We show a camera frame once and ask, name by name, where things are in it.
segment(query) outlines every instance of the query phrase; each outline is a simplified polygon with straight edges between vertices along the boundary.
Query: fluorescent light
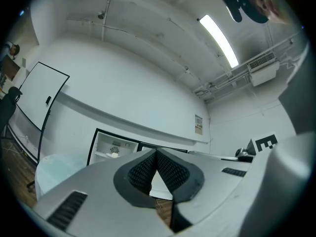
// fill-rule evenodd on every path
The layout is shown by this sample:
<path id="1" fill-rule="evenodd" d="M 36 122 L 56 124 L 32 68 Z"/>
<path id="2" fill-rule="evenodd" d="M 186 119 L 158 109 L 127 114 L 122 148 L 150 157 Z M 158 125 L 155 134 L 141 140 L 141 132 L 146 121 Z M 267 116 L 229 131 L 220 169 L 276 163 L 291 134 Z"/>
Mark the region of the fluorescent light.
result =
<path id="1" fill-rule="evenodd" d="M 222 51 L 224 52 L 230 66 L 233 68 L 238 65 L 238 60 L 235 56 L 235 53 L 226 39 L 225 35 L 222 33 L 221 29 L 216 25 L 213 19 L 210 18 L 209 15 L 204 16 L 200 23 L 208 30 L 208 32 L 213 36 L 216 40 L 217 44 L 220 46 Z"/>

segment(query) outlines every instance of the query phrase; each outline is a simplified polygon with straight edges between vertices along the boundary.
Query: chair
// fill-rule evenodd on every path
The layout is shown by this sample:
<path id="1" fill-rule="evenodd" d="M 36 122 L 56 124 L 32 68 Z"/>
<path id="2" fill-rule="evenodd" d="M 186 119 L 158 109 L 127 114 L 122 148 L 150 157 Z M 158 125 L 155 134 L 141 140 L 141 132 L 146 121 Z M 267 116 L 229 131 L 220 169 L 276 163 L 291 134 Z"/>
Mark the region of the chair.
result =
<path id="1" fill-rule="evenodd" d="M 22 92 L 17 87 L 11 87 L 9 92 L 4 96 L 0 102 L 0 133 L 3 133 L 4 128 L 7 126 L 10 118 L 15 112 L 16 103 L 19 101 Z M 6 131 L 4 137 L 1 139 L 12 140 L 14 138 L 8 138 L 6 136 Z M 2 147 L 0 144 L 0 158 L 2 158 Z"/>

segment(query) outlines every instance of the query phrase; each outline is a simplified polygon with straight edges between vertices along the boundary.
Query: black mesh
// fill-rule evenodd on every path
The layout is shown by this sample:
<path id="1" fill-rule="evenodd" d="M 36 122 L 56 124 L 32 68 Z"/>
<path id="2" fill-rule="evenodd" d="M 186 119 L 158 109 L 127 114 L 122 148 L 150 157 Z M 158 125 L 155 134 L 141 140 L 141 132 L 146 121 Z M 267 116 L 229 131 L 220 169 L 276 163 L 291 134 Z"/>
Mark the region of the black mesh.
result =
<path id="1" fill-rule="evenodd" d="M 190 172 L 187 168 L 174 162 L 164 154 L 156 152 L 156 155 L 157 170 L 168 190 L 173 192 L 188 180 Z"/>
<path id="2" fill-rule="evenodd" d="M 128 180 L 136 189 L 148 194 L 152 188 L 152 180 L 156 173 L 156 154 L 134 166 L 128 172 Z"/>

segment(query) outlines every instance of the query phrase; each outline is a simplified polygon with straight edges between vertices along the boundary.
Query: light blue table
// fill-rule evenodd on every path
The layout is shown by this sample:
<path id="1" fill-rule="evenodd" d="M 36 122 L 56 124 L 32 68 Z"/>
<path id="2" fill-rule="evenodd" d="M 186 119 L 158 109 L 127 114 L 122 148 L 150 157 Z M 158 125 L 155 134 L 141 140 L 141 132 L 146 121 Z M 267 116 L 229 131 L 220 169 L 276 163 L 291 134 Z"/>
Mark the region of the light blue table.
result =
<path id="1" fill-rule="evenodd" d="M 87 156 L 55 154 L 43 158 L 35 172 L 36 198 L 49 192 L 55 186 L 86 167 Z"/>

